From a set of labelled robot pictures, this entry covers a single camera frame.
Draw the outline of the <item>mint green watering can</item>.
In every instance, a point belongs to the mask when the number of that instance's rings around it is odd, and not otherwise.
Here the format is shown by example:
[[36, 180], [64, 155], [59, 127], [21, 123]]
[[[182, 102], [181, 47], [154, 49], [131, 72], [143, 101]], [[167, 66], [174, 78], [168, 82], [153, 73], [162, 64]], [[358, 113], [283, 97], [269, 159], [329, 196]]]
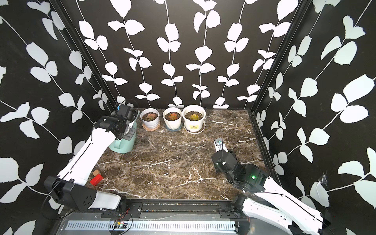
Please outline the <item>mint green watering can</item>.
[[134, 122], [132, 129], [125, 136], [126, 139], [121, 139], [119, 141], [115, 140], [110, 145], [109, 148], [116, 153], [129, 153], [132, 151], [137, 136], [137, 123]]

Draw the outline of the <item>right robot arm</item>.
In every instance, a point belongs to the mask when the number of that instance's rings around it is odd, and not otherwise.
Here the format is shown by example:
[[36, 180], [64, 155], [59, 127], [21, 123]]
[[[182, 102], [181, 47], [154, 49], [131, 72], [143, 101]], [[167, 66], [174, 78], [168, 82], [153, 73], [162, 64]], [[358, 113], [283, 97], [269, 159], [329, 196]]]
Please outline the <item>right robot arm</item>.
[[211, 160], [217, 173], [243, 193], [231, 205], [233, 214], [256, 218], [289, 235], [321, 235], [331, 222], [318, 210], [284, 190], [254, 164], [241, 164], [232, 152], [219, 150]]

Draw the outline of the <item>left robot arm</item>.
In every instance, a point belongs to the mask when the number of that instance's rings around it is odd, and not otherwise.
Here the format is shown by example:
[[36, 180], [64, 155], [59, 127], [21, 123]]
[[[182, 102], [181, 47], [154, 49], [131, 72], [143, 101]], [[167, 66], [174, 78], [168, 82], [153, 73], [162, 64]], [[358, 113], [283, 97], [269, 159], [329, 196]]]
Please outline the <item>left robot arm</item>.
[[44, 181], [48, 196], [55, 203], [80, 212], [91, 209], [126, 212], [126, 197], [89, 189], [85, 185], [105, 150], [115, 140], [121, 140], [125, 134], [130, 134], [136, 119], [122, 115], [102, 116], [93, 125], [90, 137], [78, 154], [57, 176], [49, 176]]

